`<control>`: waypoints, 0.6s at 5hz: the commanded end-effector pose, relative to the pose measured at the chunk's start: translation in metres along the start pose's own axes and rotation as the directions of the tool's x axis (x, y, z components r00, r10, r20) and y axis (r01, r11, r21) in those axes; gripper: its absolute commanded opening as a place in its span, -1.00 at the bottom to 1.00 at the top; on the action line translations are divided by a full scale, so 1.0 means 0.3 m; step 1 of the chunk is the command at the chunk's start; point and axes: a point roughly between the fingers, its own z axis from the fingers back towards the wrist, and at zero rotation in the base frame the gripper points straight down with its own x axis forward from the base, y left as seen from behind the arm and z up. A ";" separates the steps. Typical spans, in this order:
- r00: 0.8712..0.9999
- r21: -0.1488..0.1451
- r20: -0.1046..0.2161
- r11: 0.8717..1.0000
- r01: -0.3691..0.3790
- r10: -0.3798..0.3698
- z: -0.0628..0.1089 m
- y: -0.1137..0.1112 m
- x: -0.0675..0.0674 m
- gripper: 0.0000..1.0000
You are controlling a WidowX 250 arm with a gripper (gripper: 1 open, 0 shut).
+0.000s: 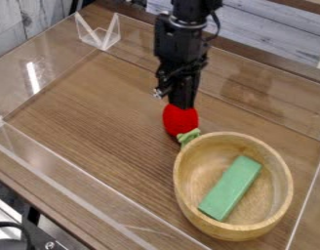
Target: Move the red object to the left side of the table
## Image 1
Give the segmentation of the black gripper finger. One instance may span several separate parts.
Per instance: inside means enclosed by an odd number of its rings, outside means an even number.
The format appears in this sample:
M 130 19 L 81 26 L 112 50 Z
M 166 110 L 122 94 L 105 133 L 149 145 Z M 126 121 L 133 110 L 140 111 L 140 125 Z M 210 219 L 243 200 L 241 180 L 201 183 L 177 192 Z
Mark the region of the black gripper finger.
M 169 104 L 180 109 L 189 109 L 192 108 L 190 97 L 192 78 L 189 76 L 174 77 L 170 80 L 170 91 L 168 95 Z
M 194 98 L 197 94 L 197 88 L 200 83 L 200 71 L 190 76 L 190 94 L 189 94 L 189 107 L 193 108 Z

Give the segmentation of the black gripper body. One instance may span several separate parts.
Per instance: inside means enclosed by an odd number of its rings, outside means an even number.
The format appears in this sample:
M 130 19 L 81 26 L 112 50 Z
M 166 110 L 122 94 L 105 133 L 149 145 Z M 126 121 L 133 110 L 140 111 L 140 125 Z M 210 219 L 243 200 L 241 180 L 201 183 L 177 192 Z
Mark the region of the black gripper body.
M 162 99 L 164 97 L 168 98 L 170 80 L 174 77 L 190 77 L 197 71 L 200 71 L 201 74 L 201 70 L 208 65 L 208 56 L 202 53 L 200 57 L 189 62 L 176 62 L 172 57 L 164 57 L 160 55 L 156 55 L 156 58 L 160 64 L 154 73 L 157 85 L 153 89 L 153 97 Z

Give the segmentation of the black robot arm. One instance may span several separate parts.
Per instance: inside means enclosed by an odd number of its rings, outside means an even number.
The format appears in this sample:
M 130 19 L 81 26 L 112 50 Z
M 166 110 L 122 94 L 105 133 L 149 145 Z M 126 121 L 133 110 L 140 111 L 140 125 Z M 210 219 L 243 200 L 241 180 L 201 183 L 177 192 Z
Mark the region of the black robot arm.
M 209 42 L 218 36 L 216 10 L 222 0 L 170 0 L 172 12 L 156 17 L 153 55 L 160 65 L 154 97 L 180 109 L 193 108 L 200 73 L 208 64 Z

